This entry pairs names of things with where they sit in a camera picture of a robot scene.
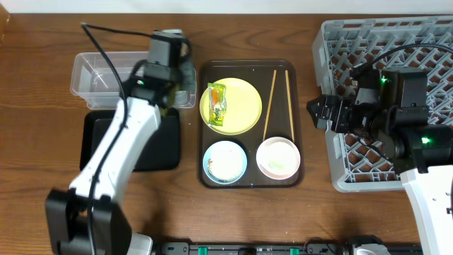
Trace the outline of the green snack wrapper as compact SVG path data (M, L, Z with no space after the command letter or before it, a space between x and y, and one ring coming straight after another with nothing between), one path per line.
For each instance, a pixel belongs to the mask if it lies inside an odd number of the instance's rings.
M224 116L227 109L226 86L218 83L208 84L209 106L209 125L223 126Z

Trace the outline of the light blue bowl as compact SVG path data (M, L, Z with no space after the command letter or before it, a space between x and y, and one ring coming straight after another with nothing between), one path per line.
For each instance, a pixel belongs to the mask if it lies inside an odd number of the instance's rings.
M204 173L209 180L219 185L236 183L245 174L247 164L243 148L227 140L209 146L202 158Z

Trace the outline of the rice and food scraps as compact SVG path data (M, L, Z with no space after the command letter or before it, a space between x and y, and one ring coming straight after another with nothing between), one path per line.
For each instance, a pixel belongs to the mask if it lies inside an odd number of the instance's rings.
M222 182L237 179L243 169L241 154L233 150L213 150L207 161L209 173Z

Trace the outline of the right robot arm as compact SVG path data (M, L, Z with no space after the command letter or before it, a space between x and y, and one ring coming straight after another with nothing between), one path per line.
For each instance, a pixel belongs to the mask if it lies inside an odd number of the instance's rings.
M424 254L452 253L452 128L431 125L427 74L414 67L352 70L356 97L323 94L306 105L318 129L382 143L411 202Z

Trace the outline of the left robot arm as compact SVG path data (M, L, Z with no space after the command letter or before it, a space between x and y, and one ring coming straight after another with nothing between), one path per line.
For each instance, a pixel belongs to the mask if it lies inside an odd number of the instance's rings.
M153 240L134 233L121 203L130 176L175 93L195 84L192 45L182 30L149 34L149 54L119 85L113 119L67 191L52 189L45 215L53 254L150 254Z

